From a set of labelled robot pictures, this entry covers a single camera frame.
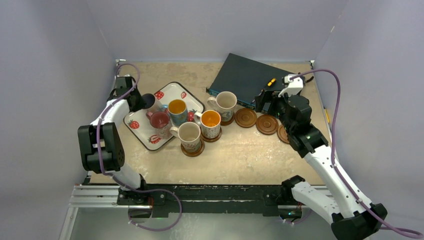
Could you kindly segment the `wooden coaster three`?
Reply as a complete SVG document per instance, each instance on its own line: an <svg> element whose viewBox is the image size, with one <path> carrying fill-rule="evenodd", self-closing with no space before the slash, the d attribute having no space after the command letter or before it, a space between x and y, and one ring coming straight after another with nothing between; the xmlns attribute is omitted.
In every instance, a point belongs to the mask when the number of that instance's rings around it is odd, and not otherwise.
<svg viewBox="0 0 424 240"><path fill-rule="evenodd" d="M279 123L275 117L268 114L263 114L257 118L256 128L264 135L272 135L277 132Z"/></svg>

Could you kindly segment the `wooden coaster two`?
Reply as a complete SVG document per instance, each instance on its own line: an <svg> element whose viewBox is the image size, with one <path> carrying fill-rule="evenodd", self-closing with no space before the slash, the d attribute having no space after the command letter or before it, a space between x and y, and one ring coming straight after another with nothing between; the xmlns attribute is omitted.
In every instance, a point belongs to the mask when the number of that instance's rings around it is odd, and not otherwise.
<svg viewBox="0 0 424 240"><path fill-rule="evenodd" d="M242 128L250 128L257 122L257 113L250 108L241 108L235 113L235 122Z"/></svg>

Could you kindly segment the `wooden coaster four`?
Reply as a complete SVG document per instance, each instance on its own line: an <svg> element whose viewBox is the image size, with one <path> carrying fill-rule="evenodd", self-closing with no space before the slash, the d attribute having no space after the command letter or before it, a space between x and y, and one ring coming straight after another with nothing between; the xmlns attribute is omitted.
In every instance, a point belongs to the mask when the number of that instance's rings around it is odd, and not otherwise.
<svg viewBox="0 0 424 240"><path fill-rule="evenodd" d="M279 125L279 127L277 129L277 136L283 143L285 143L285 144L290 143L290 141L288 139L288 134L287 134L283 125Z"/></svg>

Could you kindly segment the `cream white mug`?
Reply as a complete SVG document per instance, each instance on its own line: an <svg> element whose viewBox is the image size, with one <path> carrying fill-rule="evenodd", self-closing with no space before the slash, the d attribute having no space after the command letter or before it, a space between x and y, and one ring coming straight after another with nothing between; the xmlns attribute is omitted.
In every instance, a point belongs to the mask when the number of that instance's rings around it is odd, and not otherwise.
<svg viewBox="0 0 424 240"><path fill-rule="evenodd" d="M234 116L237 97L230 91L223 91L216 97L209 97L207 104L220 114L222 122L230 122Z"/></svg>

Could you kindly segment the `wooden coaster one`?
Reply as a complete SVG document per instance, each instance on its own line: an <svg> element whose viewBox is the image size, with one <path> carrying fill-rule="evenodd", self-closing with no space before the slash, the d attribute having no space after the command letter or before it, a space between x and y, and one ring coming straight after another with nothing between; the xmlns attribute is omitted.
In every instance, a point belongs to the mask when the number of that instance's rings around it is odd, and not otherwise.
<svg viewBox="0 0 424 240"><path fill-rule="evenodd" d="M221 125L222 126L228 126L230 125L233 121L235 120L235 114L232 115L232 117L230 118L230 120L228 121L221 121Z"/></svg>

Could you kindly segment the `white floral mug orange inside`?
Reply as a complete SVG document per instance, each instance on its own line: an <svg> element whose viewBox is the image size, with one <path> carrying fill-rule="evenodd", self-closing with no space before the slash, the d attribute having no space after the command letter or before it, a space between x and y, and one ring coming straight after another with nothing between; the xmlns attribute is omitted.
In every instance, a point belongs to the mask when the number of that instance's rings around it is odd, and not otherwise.
<svg viewBox="0 0 424 240"><path fill-rule="evenodd" d="M221 130L221 115L215 110L194 113L194 122L200 126L201 134L207 139L215 139Z"/></svg>

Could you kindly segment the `wooden coaster five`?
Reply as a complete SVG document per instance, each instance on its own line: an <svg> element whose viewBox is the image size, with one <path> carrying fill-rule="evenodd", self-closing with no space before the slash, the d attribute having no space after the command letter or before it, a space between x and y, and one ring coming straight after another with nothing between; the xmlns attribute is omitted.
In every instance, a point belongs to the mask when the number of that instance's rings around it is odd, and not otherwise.
<svg viewBox="0 0 424 240"><path fill-rule="evenodd" d="M208 143L214 143L218 141L221 138L221 136L222 136L222 128L220 128L219 133L215 138L207 138L206 136L203 135L203 133L200 134L201 139Z"/></svg>

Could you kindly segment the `wooden coaster six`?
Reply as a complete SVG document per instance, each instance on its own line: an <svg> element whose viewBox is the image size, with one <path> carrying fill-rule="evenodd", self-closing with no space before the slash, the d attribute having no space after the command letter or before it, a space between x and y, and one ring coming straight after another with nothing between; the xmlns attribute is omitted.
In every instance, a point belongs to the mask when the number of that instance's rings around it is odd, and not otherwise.
<svg viewBox="0 0 424 240"><path fill-rule="evenodd" d="M205 142L201 139L200 140L199 148L196 151L194 151L194 152L188 152L184 148L184 146L182 144L180 145L180 148L181 148L181 151L182 151L182 153L184 155L186 155L188 157L197 157L197 156L199 156L204 151L204 149L205 149Z"/></svg>

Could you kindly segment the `beige cream mug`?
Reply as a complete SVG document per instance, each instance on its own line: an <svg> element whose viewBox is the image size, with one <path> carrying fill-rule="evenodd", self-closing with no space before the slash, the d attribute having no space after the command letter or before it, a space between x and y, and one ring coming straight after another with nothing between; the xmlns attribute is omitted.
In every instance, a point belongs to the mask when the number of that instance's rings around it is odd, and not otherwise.
<svg viewBox="0 0 424 240"><path fill-rule="evenodd" d="M179 127L171 127L169 132L180 139L183 148L188 153L194 153L201 147L201 129L197 123L185 122Z"/></svg>

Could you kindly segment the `purple inside pink mug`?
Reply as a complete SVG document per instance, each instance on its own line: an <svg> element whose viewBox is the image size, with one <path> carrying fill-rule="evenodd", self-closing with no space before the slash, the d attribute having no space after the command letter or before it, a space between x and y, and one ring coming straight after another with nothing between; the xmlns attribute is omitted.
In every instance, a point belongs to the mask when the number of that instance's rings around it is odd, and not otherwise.
<svg viewBox="0 0 424 240"><path fill-rule="evenodd" d="M156 98L152 93L145 93L142 95L142 99L145 102L145 107L143 108L147 112L155 113L161 112L163 104Z"/></svg>

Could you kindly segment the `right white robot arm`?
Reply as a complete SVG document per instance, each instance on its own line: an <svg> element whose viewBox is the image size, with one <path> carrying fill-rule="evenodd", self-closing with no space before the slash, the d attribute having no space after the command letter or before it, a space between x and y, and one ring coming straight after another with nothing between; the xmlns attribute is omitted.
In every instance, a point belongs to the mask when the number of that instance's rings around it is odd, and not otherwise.
<svg viewBox="0 0 424 240"><path fill-rule="evenodd" d="M322 132L311 123L312 108L301 95L279 96L263 91L255 97L255 111L269 103L268 113L282 123L289 145L320 176L332 197L315 190L298 175L281 183L276 201L300 202L325 219L338 240L364 240L382 228L378 219L388 211L381 203L373 203L353 183L340 166Z"/></svg>

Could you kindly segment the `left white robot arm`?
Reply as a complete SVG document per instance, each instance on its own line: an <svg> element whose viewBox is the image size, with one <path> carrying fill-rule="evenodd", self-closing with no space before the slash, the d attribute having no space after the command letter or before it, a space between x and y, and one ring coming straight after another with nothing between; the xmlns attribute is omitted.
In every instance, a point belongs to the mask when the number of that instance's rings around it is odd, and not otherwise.
<svg viewBox="0 0 424 240"><path fill-rule="evenodd" d="M117 76L104 110L88 125L77 130L82 166L86 171L112 178L138 205L149 199L143 176L125 163L118 125L131 112L146 106L132 76Z"/></svg>

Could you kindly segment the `yellow black screwdriver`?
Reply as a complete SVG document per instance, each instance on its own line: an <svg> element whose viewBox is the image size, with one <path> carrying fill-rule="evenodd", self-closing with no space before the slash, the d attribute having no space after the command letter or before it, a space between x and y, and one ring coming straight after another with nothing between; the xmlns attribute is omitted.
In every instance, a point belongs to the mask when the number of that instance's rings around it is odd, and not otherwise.
<svg viewBox="0 0 424 240"><path fill-rule="evenodd" d="M277 81L277 80L276 80L276 78L272 78L271 80L269 80L269 81L266 83L265 87L266 87L266 88L271 88L271 87L274 85L274 83L275 83L276 81Z"/></svg>

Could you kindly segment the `white strawberry tray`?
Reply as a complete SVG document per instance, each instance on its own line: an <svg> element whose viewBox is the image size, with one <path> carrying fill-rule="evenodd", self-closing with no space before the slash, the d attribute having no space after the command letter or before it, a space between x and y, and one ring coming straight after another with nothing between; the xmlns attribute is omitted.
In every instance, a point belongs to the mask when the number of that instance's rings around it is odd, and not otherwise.
<svg viewBox="0 0 424 240"><path fill-rule="evenodd" d="M180 99L186 103L189 112L188 119L192 120L195 112L204 112L205 105L179 82L173 81L155 94L162 105L168 105L172 100ZM146 110L142 109L127 114L123 120L128 129L137 137L141 144L149 151L157 151L172 141L175 137L160 138L146 117Z"/></svg>

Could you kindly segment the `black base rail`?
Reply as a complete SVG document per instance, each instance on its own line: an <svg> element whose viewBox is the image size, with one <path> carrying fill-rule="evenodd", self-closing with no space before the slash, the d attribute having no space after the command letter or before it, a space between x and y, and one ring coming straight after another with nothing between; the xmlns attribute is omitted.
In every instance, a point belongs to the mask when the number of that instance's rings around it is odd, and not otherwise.
<svg viewBox="0 0 424 240"><path fill-rule="evenodd" d="M308 214L281 185L153 184L148 193L119 189L117 204L146 207L153 218L170 213L261 214L298 220Z"/></svg>

